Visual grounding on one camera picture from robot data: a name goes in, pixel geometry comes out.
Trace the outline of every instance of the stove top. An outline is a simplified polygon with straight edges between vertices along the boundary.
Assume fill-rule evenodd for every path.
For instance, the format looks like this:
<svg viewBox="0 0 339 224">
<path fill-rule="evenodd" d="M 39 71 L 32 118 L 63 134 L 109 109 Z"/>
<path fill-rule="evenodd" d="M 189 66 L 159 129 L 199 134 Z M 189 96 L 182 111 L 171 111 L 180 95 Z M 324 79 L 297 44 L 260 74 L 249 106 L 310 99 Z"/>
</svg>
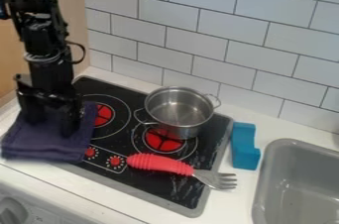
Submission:
<svg viewBox="0 0 339 224">
<path fill-rule="evenodd" d="M 130 168 L 126 158 L 153 153 L 195 168 L 218 169 L 232 120 L 215 114 L 198 137 L 169 139 L 133 117 L 134 111 L 143 109 L 146 94 L 89 77 L 80 78 L 74 86 L 84 100 L 97 103 L 98 117 L 83 162 L 60 167 L 187 217 L 199 216 L 209 188 L 194 177 Z"/>
</svg>

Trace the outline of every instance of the sink basin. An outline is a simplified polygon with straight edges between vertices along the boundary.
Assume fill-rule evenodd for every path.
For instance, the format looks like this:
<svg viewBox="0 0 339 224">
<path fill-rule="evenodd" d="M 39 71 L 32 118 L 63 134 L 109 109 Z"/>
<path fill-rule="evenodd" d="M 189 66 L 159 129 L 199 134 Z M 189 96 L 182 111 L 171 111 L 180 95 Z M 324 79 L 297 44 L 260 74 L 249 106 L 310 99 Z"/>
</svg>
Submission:
<svg viewBox="0 0 339 224">
<path fill-rule="evenodd" d="M 270 143 L 254 224 L 339 224 L 339 153 L 297 140 Z"/>
</svg>

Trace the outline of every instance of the sponge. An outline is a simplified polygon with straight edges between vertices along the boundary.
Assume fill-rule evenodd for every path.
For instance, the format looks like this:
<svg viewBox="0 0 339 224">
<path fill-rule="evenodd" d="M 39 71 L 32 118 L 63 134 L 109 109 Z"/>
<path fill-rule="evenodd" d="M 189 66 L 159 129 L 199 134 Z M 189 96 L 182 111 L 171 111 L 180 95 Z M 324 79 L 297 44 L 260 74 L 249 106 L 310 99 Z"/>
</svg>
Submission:
<svg viewBox="0 0 339 224">
<path fill-rule="evenodd" d="M 255 148 L 256 126 L 234 123 L 232 132 L 232 160 L 234 168 L 256 170 L 261 151 Z"/>
</svg>

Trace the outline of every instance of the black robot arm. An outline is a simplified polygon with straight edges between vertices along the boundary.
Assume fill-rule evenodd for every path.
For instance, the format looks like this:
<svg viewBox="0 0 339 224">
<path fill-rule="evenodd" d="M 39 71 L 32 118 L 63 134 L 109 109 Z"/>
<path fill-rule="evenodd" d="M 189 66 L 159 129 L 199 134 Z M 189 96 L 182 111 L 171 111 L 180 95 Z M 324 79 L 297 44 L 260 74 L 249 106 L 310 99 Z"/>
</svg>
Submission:
<svg viewBox="0 0 339 224">
<path fill-rule="evenodd" d="M 25 44 L 24 59 L 30 75 L 17 74 L 17 96 L 26 120 L 31 124 L 46 119 L 46 108 L 60 111 L 60 131 L 70 136 L 79 127 L 81 96 L 72 86 L 75 63 L 68 42 L 67 23 L 57 0 L 0 0 L 0 19 L 12 19 Z"/>
</svg>

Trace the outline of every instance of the folded cloth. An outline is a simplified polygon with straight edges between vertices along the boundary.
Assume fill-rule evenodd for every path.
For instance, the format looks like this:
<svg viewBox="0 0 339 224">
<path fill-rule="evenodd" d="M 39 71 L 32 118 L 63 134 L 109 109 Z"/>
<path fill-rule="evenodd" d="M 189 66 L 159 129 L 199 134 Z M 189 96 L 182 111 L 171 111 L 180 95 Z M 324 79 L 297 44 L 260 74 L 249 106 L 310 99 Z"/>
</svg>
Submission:
<svg viewBox="0 0 339 224">
<path fill-rule="evenodd" d="M 64 138 L 57 111 L 49 109 L 47 120 L 35 126 L 20 113 L 2 140 L 1 155 L 5 159 L 79 163 L 92 137 L 96 115 L 96 104 L 85 102 L 79 130 Z"/>
</svg>

